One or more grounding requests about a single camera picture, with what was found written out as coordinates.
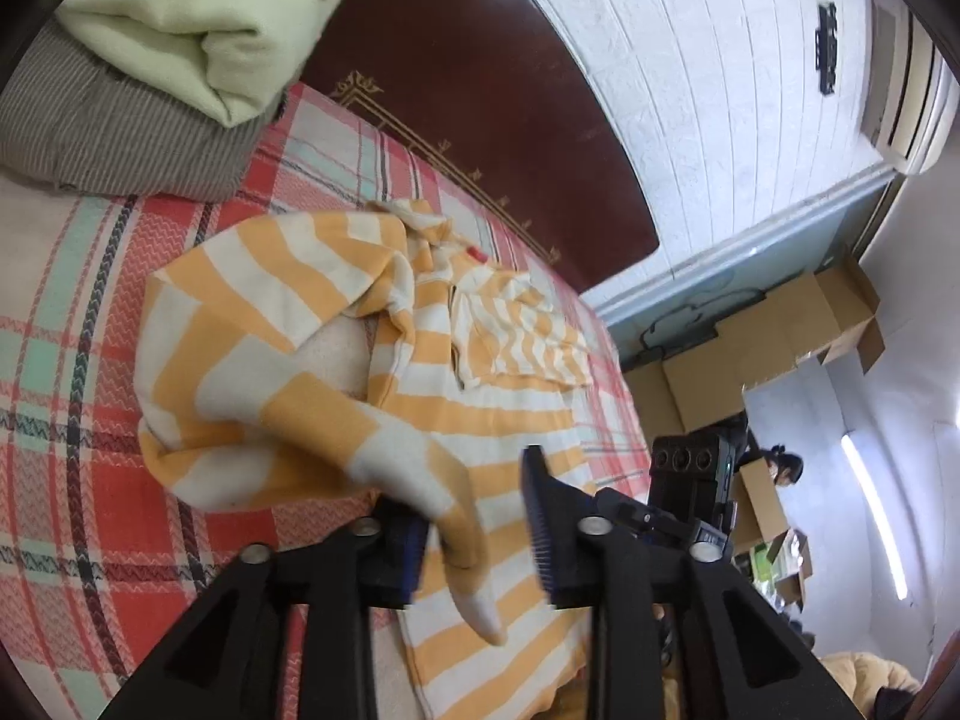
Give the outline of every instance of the headboard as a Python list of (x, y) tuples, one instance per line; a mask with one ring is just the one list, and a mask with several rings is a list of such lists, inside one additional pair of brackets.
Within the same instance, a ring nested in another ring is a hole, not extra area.
[(576, 290), (659, 245), (623, 146), (533, 0), (344, 0), (301, 79), (438, 167)]

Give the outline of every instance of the plaid bedsheet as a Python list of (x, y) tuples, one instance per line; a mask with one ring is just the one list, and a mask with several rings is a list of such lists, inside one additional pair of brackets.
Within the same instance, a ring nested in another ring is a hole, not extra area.
[(603, 324), (462, 190), (312, 89), (293, 90), (222, 205), (48, 194), (0, 175), (0, 640), (54, 720), (95, 718), (239, 548), (318, 541), (370, 504), (202, 514), (160, 488), (133, 395), (146, 275), (251, 215), (412, 196), (531, 271), (584, 332), (595, 385), (575, 413), (594, 478), (645, 493), (649, 457)]

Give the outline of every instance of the white wall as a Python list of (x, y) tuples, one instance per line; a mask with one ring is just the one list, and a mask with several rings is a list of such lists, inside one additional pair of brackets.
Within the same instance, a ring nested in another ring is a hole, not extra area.
[(859, 134), (869, 0), (833, 0), (836, 94), (814, 69), (818, 0), (536, 0), (630, 154), (661, 248), (589, 290), (600, 306), (880, 160)]
[(872, 567), (866, 505), (840, 449), (843, 415), (816, 361), (747, 393), (757, 440), (803, 457), (803, 477), (781, 490), (787, 519), (810, 539), (814, 573), (800, 619), (817, 635), (815, 652), (869, 650)]
[(871, 635), (920, 677), (960, 627), (960, 130), (911, 179), (863, 266), (880, 294), (887, 350), (864, 377), (830, 379), (874, 477), (904, 559), (910, 595), (893, 594), (874, 545)]

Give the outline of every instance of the air conditioner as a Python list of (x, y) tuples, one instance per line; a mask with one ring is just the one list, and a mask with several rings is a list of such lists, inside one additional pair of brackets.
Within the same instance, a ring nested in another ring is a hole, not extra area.
[(939, 159), (960, 85), (903, 0), (872, 0), (872, 15), (861, 129), (896, 170), (915, 175)]

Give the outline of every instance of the metal bolt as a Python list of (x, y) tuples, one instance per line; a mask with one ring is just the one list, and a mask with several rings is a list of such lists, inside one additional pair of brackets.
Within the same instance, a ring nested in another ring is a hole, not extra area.
[(586, 533), (588, 536), (606, 536), (613, 530), (613, 524), (603, 517), (584, 517), (577, 523), (577, 527), (580, 528), (581, 533)]
[(723, 557), (723, 550), (712, 541), (695, 541), (690, 544), (689, 552), (697, 562), (717, 562)]
[(244, 547), (240, 553), (240, 560), (250, 565), (258, 565), (261, 562), (267, 562), (272, 557), (274, 551), (266, 544), (250, 544)]
[(380, 532), (380, 523), (373, 517), (360, 517), (350, 525), (354, 536), (376, 536)]

